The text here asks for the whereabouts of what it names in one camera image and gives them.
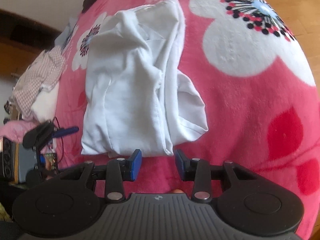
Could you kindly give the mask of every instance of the checkered fabric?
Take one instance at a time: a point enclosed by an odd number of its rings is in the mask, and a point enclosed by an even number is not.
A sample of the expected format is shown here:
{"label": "checkered fabric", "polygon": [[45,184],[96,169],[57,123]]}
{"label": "checkered fabric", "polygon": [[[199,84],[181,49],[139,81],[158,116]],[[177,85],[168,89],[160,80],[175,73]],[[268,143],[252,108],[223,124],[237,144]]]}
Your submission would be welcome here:
{"label": "checkered fabric", "polygon": [[31,114],[30,108],[41,89],[51,91],[60,79],[65,68],[65,59],[61,55],[61,47],[42,51],[35,61],[19,78],[12,98],[24,117]]}

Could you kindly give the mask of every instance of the bed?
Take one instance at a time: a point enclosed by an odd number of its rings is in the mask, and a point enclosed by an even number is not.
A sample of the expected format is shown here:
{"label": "bed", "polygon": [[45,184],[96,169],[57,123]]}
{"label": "bed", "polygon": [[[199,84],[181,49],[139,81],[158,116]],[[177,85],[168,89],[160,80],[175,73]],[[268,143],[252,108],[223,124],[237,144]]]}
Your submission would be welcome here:
{"label": "bed", "polygon": [[[85,75],[91,38],[119,10],[161,0],[97,0],[69,36],[63,55],[56,117],[62,127],[80,132],[57,141],[60,167],[107,155],[81,153],[86,110]],[[297,234],[308,239],[319,207],[319,99],[308,62],[294,34],[265,0],[179,0],[186,18],[179,69],[188,75],[206,105],[209,131],[177,146],[188,157],[221,165],[232,160],[296,193],[305,207]],[[212,182],[214,194],[221,190]],[[163,193],[181,182],[174,158],[145,158],[136,182],[126,192]],[[103,182],[96,194],[103,195]]]}

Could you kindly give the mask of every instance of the folded white shirt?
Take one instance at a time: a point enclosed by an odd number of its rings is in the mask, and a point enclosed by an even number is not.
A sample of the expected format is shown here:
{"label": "folded white shirt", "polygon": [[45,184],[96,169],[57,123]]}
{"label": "folded white shirt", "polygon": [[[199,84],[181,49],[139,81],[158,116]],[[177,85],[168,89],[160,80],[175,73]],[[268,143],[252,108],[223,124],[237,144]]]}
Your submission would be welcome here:
{"label": "folded white shirt", "polygon": [[82,154],[173,155],[208,130],[204,103],[178,70],[184,35],[178,0],[104,20],[88,54]]}

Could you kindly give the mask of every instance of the pink cloth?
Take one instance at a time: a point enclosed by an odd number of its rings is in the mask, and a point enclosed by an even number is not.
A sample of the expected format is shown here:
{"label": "pink cloth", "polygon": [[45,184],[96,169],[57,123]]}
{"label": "pink cloth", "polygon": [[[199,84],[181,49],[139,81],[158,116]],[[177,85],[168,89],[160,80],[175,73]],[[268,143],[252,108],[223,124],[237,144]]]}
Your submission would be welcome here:
{"label": "pink cloth", "polygon": [[[158,1],[98,0],[80,15],[64,48],[67,69],[56,111],[61,126],[83,128],[87,52],[106,16]],[[308,239],[320,197],[320,118],[317,89],[299,44],[263,0],[179,1],[187,25],[179,69],[205,102],[209,131],[177,147],[211,164],[233,160],[296,193],[305,207],[297,234]],[[104,155],[80,155],[81,136],[64,139],[61,166],[87,159],[106,163]],[[57,152],[62,155],[60,140]],[[97,184],[100,196],[103,183]],[[219,194],[219,183],[213,185]],[[190,193],[191,186],[180,181],[169,157],[144,159],[137,181],[125,182],[127,193]]]}
{"label": "pink cloth", "polygon": [[15,143],[22,143],[24,135],[38,124],[27,121],[9,121],[0,127],[0,137],[6,137]]}

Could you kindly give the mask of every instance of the wooden furniture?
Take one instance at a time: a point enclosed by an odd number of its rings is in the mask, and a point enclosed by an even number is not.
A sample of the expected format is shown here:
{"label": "wooden furniture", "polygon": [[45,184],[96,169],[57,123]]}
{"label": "wooden furniture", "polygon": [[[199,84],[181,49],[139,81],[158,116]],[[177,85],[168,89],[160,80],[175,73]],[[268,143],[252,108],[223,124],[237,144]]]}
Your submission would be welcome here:
{"label": "wooden furniture", "polygon": [[318,214],[310,240],[319,240],[319,239],[320,239],[320,213]]}
{"label": "wooden furniture", "polygon": [[0,38],[0,77],[23,74],[39,53],[38,49]]}

